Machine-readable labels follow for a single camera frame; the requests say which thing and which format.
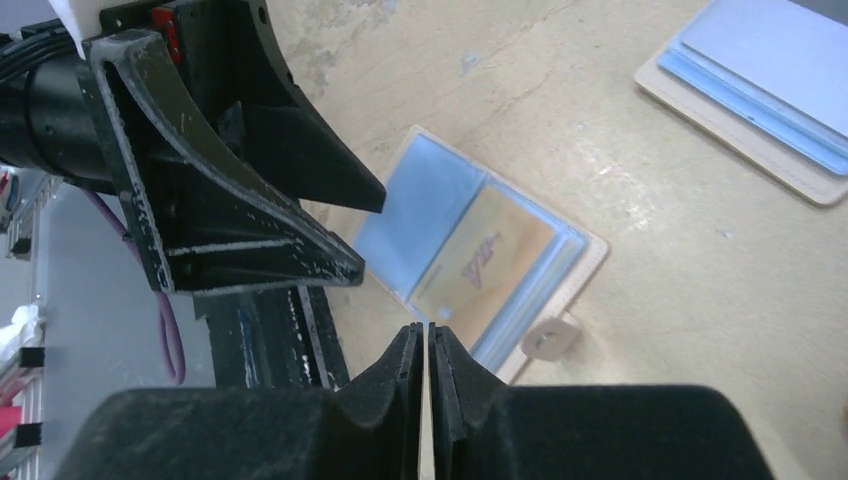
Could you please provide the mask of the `beige snap card holder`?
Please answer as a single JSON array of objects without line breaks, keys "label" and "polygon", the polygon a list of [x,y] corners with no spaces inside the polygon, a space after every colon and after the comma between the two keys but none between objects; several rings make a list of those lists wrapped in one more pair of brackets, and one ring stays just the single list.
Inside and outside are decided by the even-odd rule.
[{"label": "beige snap card holder", "polygon": [[608,243],[414,126],[391,161],[381,212],[353,237],[372,276],[423,323],[450,328],[511,383],[577,337],[570,306]]}]

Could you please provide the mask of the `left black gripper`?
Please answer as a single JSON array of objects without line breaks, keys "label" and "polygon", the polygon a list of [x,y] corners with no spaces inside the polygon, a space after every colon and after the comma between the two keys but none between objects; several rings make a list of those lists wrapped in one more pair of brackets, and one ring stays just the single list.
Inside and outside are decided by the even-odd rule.
[{"label": "left black gripper", "polygon": [[156,291],[361,284],[364,259],[218,136],[159,34],[83,48],[88,69],[58,19],[1,36],[2,165],[115,193]]}]

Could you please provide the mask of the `card edge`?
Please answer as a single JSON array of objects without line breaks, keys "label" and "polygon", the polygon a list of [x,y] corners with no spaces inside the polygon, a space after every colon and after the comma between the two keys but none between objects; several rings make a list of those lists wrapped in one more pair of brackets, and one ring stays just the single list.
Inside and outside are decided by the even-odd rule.
[{"label": "card edge", "polygon": [[423,377],[422,377],[422,410],[421,410],[421,429],[420,429],[420,459],[419,459],[419,478],[433,480],[435,478],[433,440],[432,440],[432,402],[430,392],[430,377],[429,377],[429,347],[428,333],[429,325],[422,324],[423,329]]}]

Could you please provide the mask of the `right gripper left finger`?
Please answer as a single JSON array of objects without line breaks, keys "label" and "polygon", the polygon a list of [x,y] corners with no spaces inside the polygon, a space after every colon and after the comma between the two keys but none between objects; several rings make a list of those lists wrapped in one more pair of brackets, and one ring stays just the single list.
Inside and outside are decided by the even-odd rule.
[{"label": "right gripper left finger", "polygon": [[423,329],[338,390],[135,389],[84,423],[60,479],[415,479]]}]

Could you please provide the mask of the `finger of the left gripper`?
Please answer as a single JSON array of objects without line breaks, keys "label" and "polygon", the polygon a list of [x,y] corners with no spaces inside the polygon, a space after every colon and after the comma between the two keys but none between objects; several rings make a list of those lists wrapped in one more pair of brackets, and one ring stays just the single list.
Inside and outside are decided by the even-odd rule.
[{"label": "finger of the left gripper", "polygon": [[296,84],[264,1],[180,1],[175,63],[192,99],[218,129],[239,111],[241,158],[281,193],[382,211],[386,190]]}]

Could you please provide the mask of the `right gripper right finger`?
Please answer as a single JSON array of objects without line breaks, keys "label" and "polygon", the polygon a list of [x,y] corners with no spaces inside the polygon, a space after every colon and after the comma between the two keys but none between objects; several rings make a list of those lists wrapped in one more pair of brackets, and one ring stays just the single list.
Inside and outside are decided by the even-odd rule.
[{"label": "right gripper right finger", "polygon": [[511,386],[428,332],[439,479],[769,479],[747,424],[697,385]]}]

